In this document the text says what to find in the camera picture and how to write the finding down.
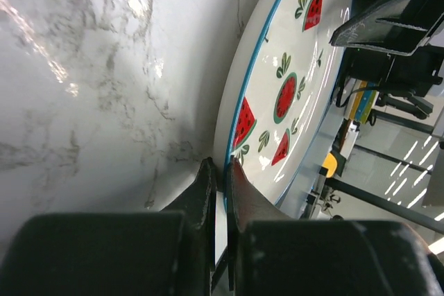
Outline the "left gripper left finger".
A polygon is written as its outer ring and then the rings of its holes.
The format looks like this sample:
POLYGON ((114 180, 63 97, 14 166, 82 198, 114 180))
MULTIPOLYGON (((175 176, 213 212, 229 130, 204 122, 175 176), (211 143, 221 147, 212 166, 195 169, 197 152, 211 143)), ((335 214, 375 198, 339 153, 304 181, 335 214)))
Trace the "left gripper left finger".
POLYGON ((159 212, 47 214, 23 224, 1 264, 2 295, 209 295, 216 167, 159 212))

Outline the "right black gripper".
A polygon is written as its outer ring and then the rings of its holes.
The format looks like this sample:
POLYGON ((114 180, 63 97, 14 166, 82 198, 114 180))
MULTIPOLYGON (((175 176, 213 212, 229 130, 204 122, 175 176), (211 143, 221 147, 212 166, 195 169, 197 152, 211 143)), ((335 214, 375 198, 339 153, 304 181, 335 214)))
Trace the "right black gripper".
POLYGON ((442 21, 443 0, 352 0, 351 18, 330 40, 345 49, 338 86, 368 82, 379 106, 425 119, 433 107, 424 96, 443 81, 443 49, 427 44, 442 21))

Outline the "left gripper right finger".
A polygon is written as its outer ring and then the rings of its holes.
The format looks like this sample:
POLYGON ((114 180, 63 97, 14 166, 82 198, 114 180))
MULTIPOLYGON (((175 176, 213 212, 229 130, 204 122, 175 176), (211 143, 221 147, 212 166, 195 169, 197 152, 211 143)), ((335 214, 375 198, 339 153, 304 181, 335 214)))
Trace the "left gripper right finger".
POLYGON ((297 220, 226 173, 228 281, 236 295, 442 295, 443 264, 404 223, 297 220))

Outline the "white strawberry pattern plate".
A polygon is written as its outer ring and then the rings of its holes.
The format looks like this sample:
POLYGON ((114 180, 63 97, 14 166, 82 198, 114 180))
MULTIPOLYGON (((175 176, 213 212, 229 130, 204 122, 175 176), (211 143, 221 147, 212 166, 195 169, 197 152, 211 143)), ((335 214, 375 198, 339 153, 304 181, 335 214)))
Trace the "white strawberry pattern plate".
POLYGON ((276 203, 298 176, 328 105, 343 49, 330 44, 352 0, 259 0, 228 73, 213 159, 232 158, 276 203))

